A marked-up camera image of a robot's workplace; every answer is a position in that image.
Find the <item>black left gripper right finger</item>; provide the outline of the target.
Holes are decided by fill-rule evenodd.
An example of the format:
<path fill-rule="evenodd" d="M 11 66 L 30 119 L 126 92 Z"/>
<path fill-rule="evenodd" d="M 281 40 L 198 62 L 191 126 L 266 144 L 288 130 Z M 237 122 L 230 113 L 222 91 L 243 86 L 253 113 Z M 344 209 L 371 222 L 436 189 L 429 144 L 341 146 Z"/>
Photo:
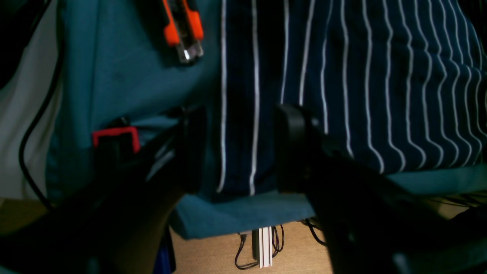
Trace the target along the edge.
<path fill-rule="evenodd" d="M 303 107 L 277 105 L 274 134 L 278 189 L 306 195 L 335 274 L 486 273 L 486 233 L 352 160 Z"/>

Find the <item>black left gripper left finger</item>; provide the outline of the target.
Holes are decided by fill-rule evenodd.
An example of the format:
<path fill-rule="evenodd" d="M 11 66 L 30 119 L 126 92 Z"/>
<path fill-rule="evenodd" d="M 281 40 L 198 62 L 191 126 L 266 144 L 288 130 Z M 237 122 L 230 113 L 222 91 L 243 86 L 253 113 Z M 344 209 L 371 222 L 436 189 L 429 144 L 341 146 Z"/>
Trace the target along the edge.
<path fill-rule="evenodd" d="M 54 238 L 40 274 L 151 274 L 170 214 L 198 193 L 208 124 L 203 106 L 177 109 L 177 123 L 147 142 L 120 178 L 71 193 L 40 224 Z"/>

